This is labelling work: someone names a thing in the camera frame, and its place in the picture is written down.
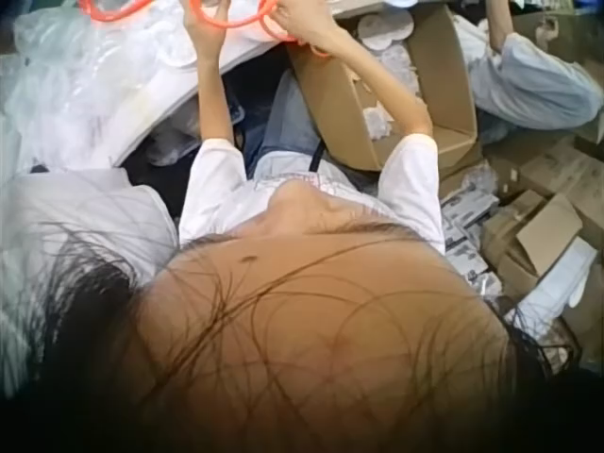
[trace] orange tubing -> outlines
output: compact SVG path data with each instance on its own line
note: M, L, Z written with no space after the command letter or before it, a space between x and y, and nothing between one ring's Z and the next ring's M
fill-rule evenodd
M273 8L277 5L277 0L260 0L260 3L258 4L258 12L256 14L248 17L247 19L236 22L221 21L209 16L201 8L201 0L189 0L189 4L191 5L193 14L197 17L199 22L207 22L208 24L212 24L218 28L239 28L240 26L254 24L255 22L259 21L261 17L264 17L273 10Z
M153 2L153 0L139 0L129 7L117 11L103 11L96 7L94 0L79 0L79 6L95 21L116 22L140 11L144 7L148 6L151 2Z
M217 28L228 29L228 28L239 28L241 26L254 24L255 22L259 22L262 29L268 34L271 38L281 41L281 42L296 42L297 39L288 34L277 34L274 32L268 24L266 24L265 17L273 10L273 8L277 5L278 0L260 0L258 4L258 12L253 16L250 16L241 21L228 22L221 21L214 17L209 16L204 12L201 8L202 0L189 0L189 4L191 6L191 10L193 14L197 18L199 22L207 22L208 24L214 25ZM91 16L91 18L97 22L116 22L121 19L125 19L128 16L140 11L141 9L147 7L151 4L153 0L139 0L134 2L129 7L117 10L117 11L103 11L96 7L94 0L79 0L79 5L82 10ZM313 45L310 46L310 50L318 57L327 58L329 54L321 52Z

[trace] hand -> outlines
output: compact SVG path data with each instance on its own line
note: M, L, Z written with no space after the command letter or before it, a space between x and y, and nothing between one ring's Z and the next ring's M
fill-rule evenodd
M341 31L326 0L278 0L271 18L300 41L327 51Z
M228 18L230 0L219 1L220 3L214 17L225 21ZM191 11L189 2L190 0L180 0L180 4L185 11L184 25L197 53L197 62L201 64L218 64L220 51L225 44L227 31L206 22L199 22Z

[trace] white cloth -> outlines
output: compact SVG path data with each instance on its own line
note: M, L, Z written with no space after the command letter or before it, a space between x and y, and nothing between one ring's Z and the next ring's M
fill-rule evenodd
M41 334L47 293L69 284L59 272L77 274L100 256L124 260L144 284L178 242L159 196L130 186L124 170L17 177L0 191L0 209L0 392L12 394L25 378L29 341Z
M479 109L530 129L565 129L594 119L604 92L576 63L548 55L513 33L501 55L489 47L488 32L455 16L474 102Z
M413 229L442 254L445 240L438 199L438 149L430 137L404 138L389 157L377 198L358 192L334 165L288 151L264 156L247 180L242 153L225 140L206 140L195 158L180 218L180 243L231 230L266 210L273 192L289 179L304 179L330 195L354 201Z

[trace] black strap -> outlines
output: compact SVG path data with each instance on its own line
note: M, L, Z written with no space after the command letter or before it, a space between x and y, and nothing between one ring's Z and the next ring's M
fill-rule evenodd
M310 161L309 172L317 173L319 169L319 164L321 163L321 159L323 158L323 153L325 153L325 142L323 139L317 145L317 149L314 151L312 155L312 160Z

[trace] person's arm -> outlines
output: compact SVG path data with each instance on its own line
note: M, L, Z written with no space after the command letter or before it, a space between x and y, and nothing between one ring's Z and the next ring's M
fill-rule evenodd
M225 139L233 141L233 126L228 112L227 96L220 77L220 51L226 31L202 24L193 16L188 0L182 0L185 10L184 25L197 54L197 93L199 95L199 128L202 140ZM230 0L221 0L216 18L226 20Z
M508 0L486 0L489 23L489 43L498 54L508 36L513 33L512 13Z
M191 167L178 226L181 244L207 234L214 212L246 182L242 153L233 145L227 97L218 60L226 32L193 17L189 0L181 0L185 27L197 53L199 127L203 144ZM225 20L229 0L221 0L216 17Z
M218 59L197 64L199 129L201 138L225 139L234 143L227 96L218 69Z
M358 74L404 135L432 135L426 104L335 23L325 0L279 0L272 17L298 39L341 59Z

